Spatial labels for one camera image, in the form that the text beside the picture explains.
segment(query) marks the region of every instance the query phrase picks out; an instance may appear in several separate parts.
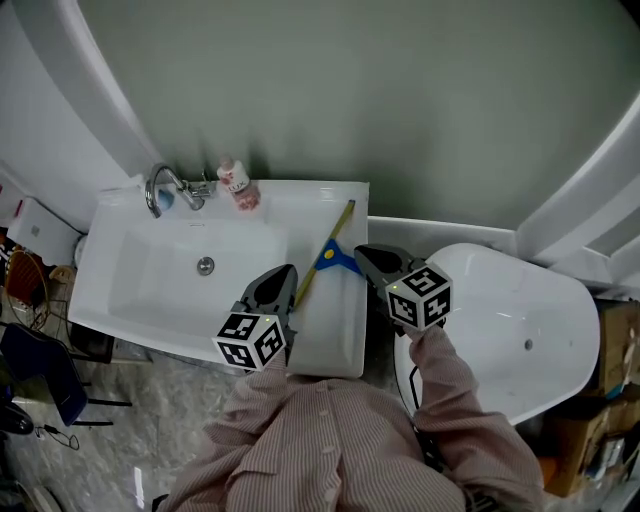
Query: faucet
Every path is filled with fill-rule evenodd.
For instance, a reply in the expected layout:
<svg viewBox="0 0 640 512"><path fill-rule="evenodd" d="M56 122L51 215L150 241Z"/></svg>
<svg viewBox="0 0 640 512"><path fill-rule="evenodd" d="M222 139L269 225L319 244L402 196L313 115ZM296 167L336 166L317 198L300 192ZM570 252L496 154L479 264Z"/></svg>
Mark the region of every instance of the faucet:
<svg viewBox="0 0 640 512"><path fill-rule="evenodd" d="M198 188L191 188L191 185L187 180L181 180L178 178L176 173L166 164L157 164L153 167L151 171L151 175L147 180L147 183L144 188L144 196L147 200L147 206L151 211L151 214L157 219L162 215L162 211L158 207L158 203L156 202L156 180L158 179L158 174L164 172L171 178L171 181L176 185L176 192L180 194L180 197L184 199L187 204L191 207L192 210L199 210L204 206L205 197L211 197L213 193L213 182L207 181L207 177L205 173L202 173L202 177L204 178L204 185L201 185Z"/></svg>

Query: green wall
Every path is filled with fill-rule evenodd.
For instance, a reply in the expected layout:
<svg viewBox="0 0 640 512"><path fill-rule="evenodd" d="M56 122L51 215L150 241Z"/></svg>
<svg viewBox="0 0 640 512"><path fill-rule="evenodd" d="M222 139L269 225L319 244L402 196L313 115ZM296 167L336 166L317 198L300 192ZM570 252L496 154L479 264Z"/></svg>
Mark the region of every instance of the green wall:
<svg viewBox="0 0 640 512"><path fill-rule="evenodd" d="M515 228L640 88L640 29L615 0L80 6L169 162L369 181L377 215Z"/></svg>

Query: marble floor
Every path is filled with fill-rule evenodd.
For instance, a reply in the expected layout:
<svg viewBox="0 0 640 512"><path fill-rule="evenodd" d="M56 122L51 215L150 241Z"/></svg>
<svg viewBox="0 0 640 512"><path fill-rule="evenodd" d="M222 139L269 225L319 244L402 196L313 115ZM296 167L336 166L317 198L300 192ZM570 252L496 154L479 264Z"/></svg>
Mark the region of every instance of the marble floor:
<svg viewBox="0 0 640 512"><path fill-rule="evenodd" d="M63 313L59 303L56 310ZM4 308L4 321L12 318ZM392 343L386 326L368 326L364 380L397 395ZM44 331L65 338L62 320L53 317ZM152 500L169 492L182 467L201 442L203 424L220 414L238 377L215 364L176 358L118 341L117 355L149 358L152 364L102 365L77 362L78 372L92 386L89 396L130 400L131 408L89 405L83 420L112 420L111 427L64 427L51 404L22 406L37 425L48 424L77 436L79 451L49 436L9 436L5 453L13 474L26 485L44 485L66 512L125 512L151 510ZM569 512L598 509L608 489L571 499L548 497L547 510Z"/></svg>

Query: pink striped shirt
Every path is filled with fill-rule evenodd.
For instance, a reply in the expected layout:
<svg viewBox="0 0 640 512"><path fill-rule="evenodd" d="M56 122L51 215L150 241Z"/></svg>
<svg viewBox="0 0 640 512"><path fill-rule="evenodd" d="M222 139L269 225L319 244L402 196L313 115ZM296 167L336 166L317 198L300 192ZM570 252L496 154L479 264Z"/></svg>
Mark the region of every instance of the pink striped shirt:
<svg viewBox="0 0 640 512"><path fill-rule="evenodd" d="M279 355L238 382L160 510L463 511L471 492L541 510L534 455L502 414L482 412L473 374L445 332L412 339L423 379L413 423L394 397L364 382L287 379ZM446 474L424 463L414 424L435 441Z"/></svg>

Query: white sink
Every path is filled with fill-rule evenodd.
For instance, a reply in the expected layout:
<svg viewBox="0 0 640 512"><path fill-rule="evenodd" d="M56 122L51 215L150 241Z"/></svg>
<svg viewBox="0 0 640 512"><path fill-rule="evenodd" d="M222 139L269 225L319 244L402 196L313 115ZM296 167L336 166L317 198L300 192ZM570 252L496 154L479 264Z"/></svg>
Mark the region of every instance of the white sink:
<svg viewBox="0 0 640 512"><path fill-rule="evenodd" d="M260 206L240 212L224 192L192 211L180 197L158 219L137 189L104 193L74 287L75 323L166 352L222 362L211 337L245 287L292 263L302 281L349 199L338 236L350 254L367 242L368 185L258 182ZM172 186L167 190L175 192ZM213 259L210 275L197 272ZM364 363L366 284L333 267L319 272L291 318L294 373L358 377Z"/></svg>

